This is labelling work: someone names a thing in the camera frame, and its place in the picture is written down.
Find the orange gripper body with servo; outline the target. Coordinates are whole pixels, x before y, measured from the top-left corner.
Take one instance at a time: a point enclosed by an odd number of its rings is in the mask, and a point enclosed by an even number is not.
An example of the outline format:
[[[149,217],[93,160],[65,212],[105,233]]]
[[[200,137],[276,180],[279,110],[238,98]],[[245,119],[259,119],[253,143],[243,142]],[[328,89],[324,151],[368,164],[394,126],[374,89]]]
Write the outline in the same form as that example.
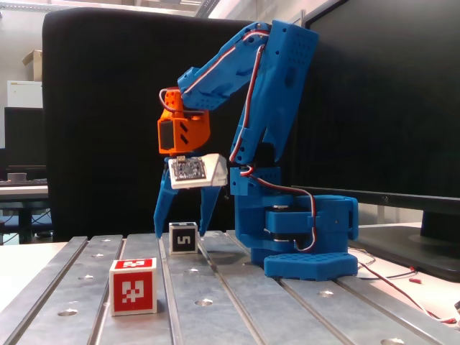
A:
[[[178,87],[161,89],[159,98],[163,107],[157,121],[160,154],[185,155],[207,143],[211,134],[209,111],[186,109]]]

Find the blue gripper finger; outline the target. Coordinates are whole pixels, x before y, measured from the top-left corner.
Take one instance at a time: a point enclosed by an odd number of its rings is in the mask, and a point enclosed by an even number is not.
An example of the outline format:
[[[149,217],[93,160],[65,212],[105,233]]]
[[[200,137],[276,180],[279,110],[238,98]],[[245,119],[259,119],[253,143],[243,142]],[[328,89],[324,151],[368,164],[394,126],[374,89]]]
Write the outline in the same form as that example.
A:
[[[218,200],[220,187],[203,187],[201,188],[201,219],[199,226],[200,236],[204,236],[208,230],[213,210]]]
[[[160,191],[157,197],[155,212],[153,216],[156,237],[160,238],[163,234],[165,221],[172,205],[174,197],[178,194],[177,189],[173,189],[170,179],[170,170],[166,167],[163,170]]]

